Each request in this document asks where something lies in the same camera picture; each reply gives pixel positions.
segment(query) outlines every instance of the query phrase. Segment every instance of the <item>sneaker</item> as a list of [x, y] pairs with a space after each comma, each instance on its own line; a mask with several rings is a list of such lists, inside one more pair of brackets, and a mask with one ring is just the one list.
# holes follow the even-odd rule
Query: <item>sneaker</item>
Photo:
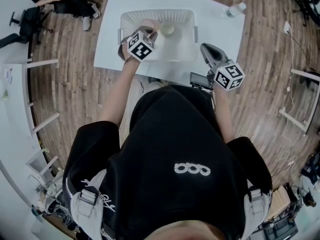
[[84, 31], [88, 31], [91, 28], [91, 21], [90, 17], [82, 17], [82, 28]]
[[159, 82], [159, 83], [161, 83], [160, 79], [149, 76], [149, 77], [148, 77], [148, 83], [151, 84], [151, 83], [153, 83], [153, 82]]
[[92, 3], [91, 5], [92, 9], [94, 9], [95, 13], [92, 15], [95, 19], [100, 17], [100, 11], [97, 8], [97, 5], [95, 3]]

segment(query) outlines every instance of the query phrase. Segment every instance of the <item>strap buckle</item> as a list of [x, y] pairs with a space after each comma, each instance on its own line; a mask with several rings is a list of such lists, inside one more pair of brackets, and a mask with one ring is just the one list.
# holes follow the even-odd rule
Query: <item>strap buckle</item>
[[250, 191], [252, 211], [254, 215], [261, 214], [263, 212], [263, 193], [261, 189], [253, 189]]
[[86, 186], [79, 196], [79, 199], [89, 205], [95, 206], [99, 196], [99, 191], [94, 186]]

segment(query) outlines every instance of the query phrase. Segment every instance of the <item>power outlet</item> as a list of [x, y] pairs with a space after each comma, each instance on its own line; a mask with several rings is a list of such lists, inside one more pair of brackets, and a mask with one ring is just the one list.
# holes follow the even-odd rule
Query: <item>power outlet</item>
[[288, 21], [286, 21], [286, 22], [284, 23], [283, 32], [286, 33], [286, 34], [291, 33], [291, 26], [290, 26], [290, 24], [289, 24]]
[[294, 163], [295, 161], [288, 162], [288, 167], [292, 166]]

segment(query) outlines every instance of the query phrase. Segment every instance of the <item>backpack strap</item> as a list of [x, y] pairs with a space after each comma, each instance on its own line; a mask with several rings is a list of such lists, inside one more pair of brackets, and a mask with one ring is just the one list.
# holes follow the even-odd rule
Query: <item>backpack strap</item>
[[94, 176], [88, 186], [73, 195], [70, 204], [74, 222], [93, 240], [102, 240], [104, 202], [99, 195], [99, 188], [106, 173], [107, 170], [104, 169]]
[[247, 239], [266, 219], [269, 211], [269, 197], [247, 180], [249, 193], [244, 196], [243, 208], [245, 226], [241, 240]]

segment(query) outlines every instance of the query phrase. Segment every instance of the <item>plastic bottle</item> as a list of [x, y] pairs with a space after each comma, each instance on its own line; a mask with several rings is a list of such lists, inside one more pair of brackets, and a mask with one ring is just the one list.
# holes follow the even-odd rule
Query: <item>plastic bottle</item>
[[230, 18], [234, 18], [238, 15], [240, 15], [245, 9], [247, 8], [246, 4], [241, 2], [239, 4], [234, 4], [231, 5], [227, 10], [226, 10], [226, 15]]

